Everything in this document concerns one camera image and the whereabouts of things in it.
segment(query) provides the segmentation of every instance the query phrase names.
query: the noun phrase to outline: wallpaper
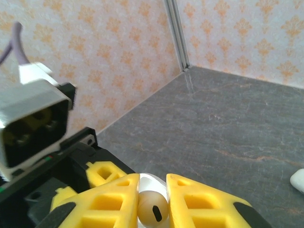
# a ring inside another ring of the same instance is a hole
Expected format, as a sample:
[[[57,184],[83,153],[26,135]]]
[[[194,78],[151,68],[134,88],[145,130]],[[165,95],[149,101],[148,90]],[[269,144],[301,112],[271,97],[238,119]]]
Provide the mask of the wallpaper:
[[[304,0],[177,0],[190,63],[304,87]]]
[[[163,0],[1,0],[1,51],[14,21],[30,61],[78,87],[70,133],[104,129],[181,71]],[[18,77],[10,55],[0,89]]]

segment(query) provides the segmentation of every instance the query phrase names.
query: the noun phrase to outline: yellow plastic part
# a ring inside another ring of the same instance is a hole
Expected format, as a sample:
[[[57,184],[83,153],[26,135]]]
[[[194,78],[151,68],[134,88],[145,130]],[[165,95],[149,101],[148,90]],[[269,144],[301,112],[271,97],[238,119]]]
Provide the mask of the yellow plastic part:
[[[167,174],[170,228],[250,228],[233,203],[247,201],[176,174]]]
[[[71,187],[59,188],[56,190],[57,194],[52,199],[51,211],[54,210],[58,205],[67,198],[77,195]]]
[[[89,166],[89,168],[86,170],[86,176],[91,188],[127,175],[111,161],[97,161],[94,164],[88,162],[87,166]]]
[[[139,180],[129,174],[63,200],[76,206],[59,228],[137,228]]]

